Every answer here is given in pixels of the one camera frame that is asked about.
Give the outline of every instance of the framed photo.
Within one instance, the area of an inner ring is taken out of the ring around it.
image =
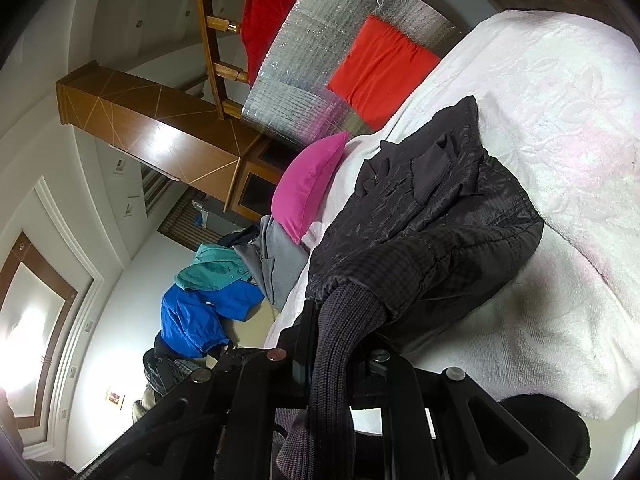
[[[114,408],[121,410],[122,403],[124,402],[124,395],[114,392],[109,386],[107,388],[107,394],[104,396],[104,400],[106,400]]]

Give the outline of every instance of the teal shirt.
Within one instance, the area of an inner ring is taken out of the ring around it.
[[[248,282],[251,273],[231,248],[201,244],[193,263],[178,272],[175,284],[187,290],[220,290],[235,280]]]

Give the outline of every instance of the white bed sheet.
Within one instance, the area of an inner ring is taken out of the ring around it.
[[[347,145],[303,242],[320,243],[380,140],[399,142],[468,94],[485,148],[519,179],[545,231],[512,282],[407,357],[435,372],[460,366],[498,400],[542,393],[608,418],[640,382],[640,55],[619,31],[554,12],[482,22],[383,130]],[[302,311],[307,278],[308,264],[267,348]]]

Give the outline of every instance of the wooden ladder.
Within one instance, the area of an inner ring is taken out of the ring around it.
[[[225,79],[249,83],[249,75],[241,68],[220,60],[217,31],[240,34],[242,25],[213,14],[212,0],[196,0],[200,19],[200,34],[204,46],[207,72],[213,99],[220,119],[240,118],[242,105],[226,96]]]

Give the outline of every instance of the foil mat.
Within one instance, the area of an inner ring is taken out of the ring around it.
[[[258,71],[243,119],[297,148],[345,130],[352,137],[371,134],[357,113],[326,88],[370,14],[440,57],[462,38],[450,21],[420,0],[297,0]]]

